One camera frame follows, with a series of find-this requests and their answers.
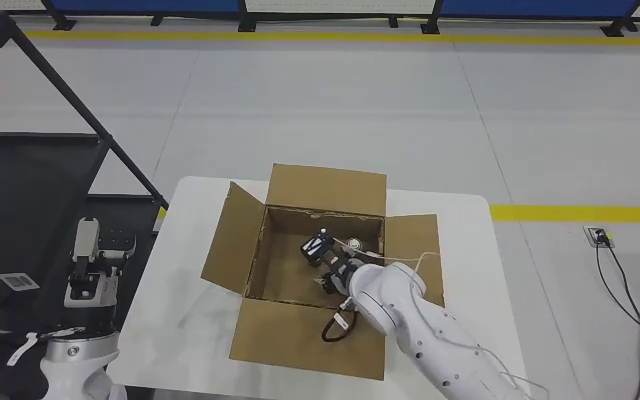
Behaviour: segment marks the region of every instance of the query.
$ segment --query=gray floor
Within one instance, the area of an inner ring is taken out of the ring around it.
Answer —
[[[78,25],[105,26],[147,29],[135,20]],[[178,22],[163,29],[204,27],[232,29]],[[446,29],[496,33],[469,23]],[[505,29],[498,33],[599,35],[583,25]],[[36,44],[169,199],[186,175],[267,180],[281,162],[382,172],[392,188],[474,193],[490,203],[640,201],[636,47]],[[0,96],[0,130],[89,131],[18,49],[0,54],[0,93],[10,94]],[[320,141],[335,146],[320,154]],[[144,193],[113,158],[93,191]],[[602,287],[581,225],[495,224],[528,376],[553,400],[631,399],[637,326]],[[640,228],[606,227],[640,294]],[[607,257],[603,267],[620,293]],[[156,398],[200,398],[193,396]]]

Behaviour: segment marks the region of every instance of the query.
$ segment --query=barcode label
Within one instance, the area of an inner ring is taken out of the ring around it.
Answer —
[[[40,287],[25,273],[0,274],[0,280],[16,292],[38,289]]]

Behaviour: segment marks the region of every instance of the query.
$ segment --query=floor outlet box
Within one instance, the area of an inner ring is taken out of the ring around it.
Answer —
[[[613,243],[613,239],[611,238],[611,234],[606,229],[599,226],[583,226],[582,229],[584,229],[584,234],[587,236],[587,240],[589,241],[591,247],[596,247],[596,241],[598,238],[598,234],[596,232],[600,229],[602,229],[604,231],[604,234],[609,238],[610,247],[612,249],[616,247]],[[604,243],[600,243],[600,247],[606,248],[607,246]]]

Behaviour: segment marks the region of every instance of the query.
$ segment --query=yellow floor line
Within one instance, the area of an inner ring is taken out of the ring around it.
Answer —
[[[160,209],[158,218],[163,219],[166,214]],[[491,216],[500,222],[640,223],[640,207],[493,204]]]
[[[31,39],[62,40],[253,40],[253,41],[367,41],[367,42],[447,42],[569,46],[640,46],[640,37],[545,37],[503,35],[422,35],[403,33],[343,32],[101,32],[27,31]]]

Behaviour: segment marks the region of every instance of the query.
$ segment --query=black pole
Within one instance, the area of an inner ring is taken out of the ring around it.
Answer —
[[[240,14],[240,23],[238,24],[238,32],[255,32],[256,20],[247,11],[247,3],[245,0],[238,0],[238,14]]]
[[[56,22],[54,31],[70,31],[75,26],[76,20],[67,19],[60,11],[56,10],[51,0],[41,0],[42,5],[47,10],[51,18]]]
[[[426,24],[420,24],[420,29],[425,35],[439,35],[440,29],[438,29],[438,18],[440,18],[440,11],[442,11],[442,3],[444,0],[436,0],[433,5],[433,11]]]
[[[631,32],[637,32],[637,28],[631,18],[633,18],[633,13],[636,12],[638,7],[640,7],[640,0],[635,0],[622,17],[614,19],[609,26],[601,26],[600,30],[608,37],[624,37],[621,31],[623,27],[631,28],[629,29]]]
[[[395,15],[389,16],[389,28],[397,28],[398,27],[398,17]]]
[[[164,17],[161,15],[154,15],[153,18],[151,18],[151,26],[160,26],[163,19]]]
[[[89,111],[87,106],[84,105],[82,100],[71,90],[69,85],[62,79],[62,77],[56,72],[56,70],[49,64],[44,56],[36,49],[31,41],[25,36],[20,28],[15,24],[13,20],[6,17],[13,22],[13,33],[11,38],[22,49],[24,54],[35,64],[36,67],[47,77],[49,82],[55,86],[56,89],[64,96],[65,99],[71,104],[71,106],[80,114],[80,116],[89,124],[89,126],[100,136],[100,138],[107,143],[110,143],[110,148],[118,156],[120,161],[129,168],[129,171],[142,183],[142,185],[151,193],[151,195],[160,202],[160,205],[165,209],[169,208],[169,203],[162,197],[160,192],[153,186],[153,184],[147,179],[138,166],[129,158],[127,153],[120,147],[120,145],[114,140],[113,136],[102,126],[100,121]]]
[[[6,11],[0,11],[0,49],[11,39],[11,33],[13,32],[13,26],[15,22]]]

